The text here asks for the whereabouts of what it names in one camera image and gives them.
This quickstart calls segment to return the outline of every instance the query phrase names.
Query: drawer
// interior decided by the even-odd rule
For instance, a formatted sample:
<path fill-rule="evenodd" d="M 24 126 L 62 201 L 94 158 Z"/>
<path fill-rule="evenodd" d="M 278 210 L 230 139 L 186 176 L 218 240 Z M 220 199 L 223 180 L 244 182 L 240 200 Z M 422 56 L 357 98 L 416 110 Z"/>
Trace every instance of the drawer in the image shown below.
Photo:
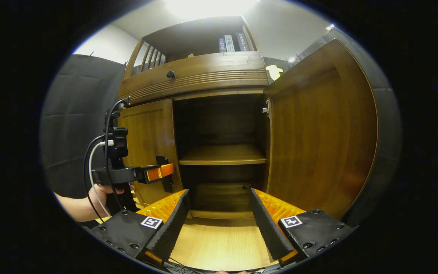
<path fill-rule="evenodd" d="M 175 77 L 167 73 L 174 71 Z M 223 52 L 179 59 L 122 81 L 119 97 L 132 104 L 184 92 L 233 87 L 262 87 L 268 77 L 260 52 Z"/>

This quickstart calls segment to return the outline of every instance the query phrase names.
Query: human hand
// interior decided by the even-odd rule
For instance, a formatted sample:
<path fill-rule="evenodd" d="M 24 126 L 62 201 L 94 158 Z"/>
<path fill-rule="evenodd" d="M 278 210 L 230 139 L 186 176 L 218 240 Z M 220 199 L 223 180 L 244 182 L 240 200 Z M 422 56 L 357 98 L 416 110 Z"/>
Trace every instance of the human hand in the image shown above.
<path fill-rule="evenodd" d="M 215 272 L 214 274 L 229 274 L 229 273 L 221 270 L 221 271 Z M 248 272 L 246 272 L 246 270 L 243 270 L 243 271 L 239 272 L 238 274 L 248 274 Z"/>
<path fill-rule="evenodd" d="M 111 186 L 99 185 L 99 184 L 95 184 L 95 188 L 96 188 L 96 191 L 94 191 L 94 189 L 92 189 L 92 188 L 89 190 L 89 197 L 90 197 L 90 200 L 92 201 L 92 204 L 96 208 L 97 213 L 99 213 L 100 216 L 104 217 L 104 216 L 106 216 L 106 213 L 104 212 L 101 205 L 99 204 L 97 197 L 99 197 L 99 200 L 101 200 L 102 204 L 105 205 L 106 210 L 109 212 L 110 210 L 108 208 L 108 205 L 106 204 L 106 202 L 107 202 L 106 197 L 107 197 L 107 194 L 113 193 L 113 189 L 111 188 Z M 132 184 L 129 184 L 129 189 L 134 190 L 135 187 Z M 125 191 L 124 189 L 116 189 L 117 194 L 123 194 L 124 191 Z"/>

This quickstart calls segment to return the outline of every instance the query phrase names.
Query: orange tab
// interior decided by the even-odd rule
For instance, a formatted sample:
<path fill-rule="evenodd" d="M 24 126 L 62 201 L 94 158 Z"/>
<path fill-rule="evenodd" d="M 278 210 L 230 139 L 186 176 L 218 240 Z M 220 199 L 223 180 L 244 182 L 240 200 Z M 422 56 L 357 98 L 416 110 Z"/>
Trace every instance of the orange tab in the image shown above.
<path fill-rule="evenodd" d="M 160 166 L 158 168 L 148 169 L 146 171 L 146 176 L 148 176 L 148 181 L 153 181 L 157 179 L 161 179 L 167 175 L 170 175 L 174 172 L 173 164 L 167 164 Z"/>
<path fill-rule="evenodd" d="M 271 196 L 270 194 L 266 194 L 263 191 L 259 191 L 258 189 L 254 189 L 254 191 L 256 192 L 256 194 L 258 194 L 259 199 L 266 207 L 266 210 L 270 214 L 270 217 L 273 219 L 280 231 L 281 228 L 278 225 L 278 221 L 280 219 L 305 212 L 305 210 L 290 205 L 289 203 L 282 201 L 274 196 Z"/>
<path fill-rule="evenodd" d="M 177 205 L 180 197 L 182 196 L 182 194 L 184 194 L 185 191 L 186 189 L 171 194 L 168 197 L 165 197 L 160 201 L 156 201 L 153 204 L 137 211 L 136 213 L 162 219 L 163 223 L 165 223 L 167 222 L 170 215 L 172 215 L 175 206 Z"/>
<path fill-rule="evenodd" d="M 297 250 L 293 250 L 292 252 L 288 253 L 287 255 L 283 256 L 280 260 L 282 260 L 283 262 L 286 262 L 287 260 L 290 260 L 291 258 L 297 256 L 298 251 Z"/>
<path fill-rule="evenodd" d="M 157 255 L 155 255 L 153 252 L 147 250 L 144 252 L 144 254 L 148 257 L 150 257 L 151 259 L 153 259 L 155 262 L 157 262 L 158 264 L 162 263 L 162 259 L 160 259 Z"/>

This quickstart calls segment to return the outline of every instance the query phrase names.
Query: white cable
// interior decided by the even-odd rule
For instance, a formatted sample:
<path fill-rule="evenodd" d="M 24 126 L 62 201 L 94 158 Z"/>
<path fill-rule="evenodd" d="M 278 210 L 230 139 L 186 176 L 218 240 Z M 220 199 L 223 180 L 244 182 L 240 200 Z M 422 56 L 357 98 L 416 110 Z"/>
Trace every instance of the white cable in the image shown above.
<path fill-rule="evenodd" d="M 96 144 L 90 153 L 90 156 L 89 156 L 89 178 L 90 178 L 90 184 L 92 185 L 92 189 L 94 189 L 94 192 L 96 193 L 97 201 L 101 205 L 101 207 L 104 210 L 104 212 L 106 213 L 106 215 L 108 217 L 111 217 L 111 215 L 108 213 L 108 211 L 106 210 L 106 208 L 102 204 L 101 199 L 99 199 L 99 195 L 97 194 L 97 190 L 96 190 L 96 187 L 94 184 L 94 179 L 92 179 L 92 156 L 94 156 L 94 152 L 96 151 L 96 149 L 100 146 L 103 146 L 104 144 L 105 144 L 105 142 L 100 142 L 99 144 Z M 113 145 L 114 145 L 114 141 L 108 140 L 108 146 L 113 146 Z"/>

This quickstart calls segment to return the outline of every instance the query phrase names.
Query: drawer knob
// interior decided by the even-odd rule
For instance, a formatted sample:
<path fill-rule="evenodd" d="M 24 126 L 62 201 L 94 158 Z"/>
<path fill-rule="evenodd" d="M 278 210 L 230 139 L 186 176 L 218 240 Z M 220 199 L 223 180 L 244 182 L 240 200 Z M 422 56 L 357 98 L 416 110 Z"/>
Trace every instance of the drawer knob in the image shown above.
<path fill-rule="evenodd" d="M 167 72 L 167 77 L 168 78 L 175 78 L 175 72 L 173 72 L 173 70 Z"/>

